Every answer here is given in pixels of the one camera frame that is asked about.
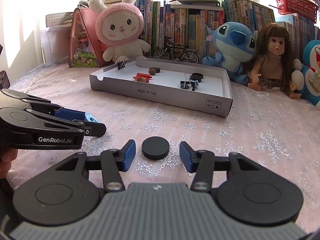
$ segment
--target metal screw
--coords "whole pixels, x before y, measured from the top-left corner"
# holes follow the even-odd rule
[[[122,188],[122,185],[119,182],[110,182],[106,185],[106,188],[108,190],[119,190]]]
[[[208,189],[209,185],[206,182],[196,182],[193,186],[196,190],[206,190]]]

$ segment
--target bicycle wheel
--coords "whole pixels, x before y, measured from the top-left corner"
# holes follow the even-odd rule
[[[170,54],[165,49],[158,49],[154,52],[153,58],[155,59],[170,59]]]
[[[199,56],[194,52],[186,52],[181,55],[181,61],[198,64],[199,63]]]

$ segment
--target stitch's nose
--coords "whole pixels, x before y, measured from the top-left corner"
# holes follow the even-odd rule
[[[239,32],[239,31],[232,31],[230,38],[232,40],[232,42],[236,45],[236,46],[240,46],[243,45],[245,43],[246,40],[246,36],[244,33]]]

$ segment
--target gray ribbed surface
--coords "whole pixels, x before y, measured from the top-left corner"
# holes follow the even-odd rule
[[[294,223],[276,228],[242,225],[224,215],[209,194],[192,192],[184,183],[132,183],[124,192],[106,194],[95,212],[77,223],[56,228],[22,223],[11,236],[16,240],[297,240],[304,233]]]

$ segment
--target cardboard tray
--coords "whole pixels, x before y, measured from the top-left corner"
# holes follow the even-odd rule
[[[233,99],[225,69],[153,58],[133,58],[124,68],[118,70],[118,66],[116,63],[91,73],[91,88],[224,117],[230,112]],[[137,72],[148,74],[151,67],[159,67],[161,72],[149,83],[133,79]],[[180,81],[185,81],[185,73],[204,75],[195,91],[179,88]]]

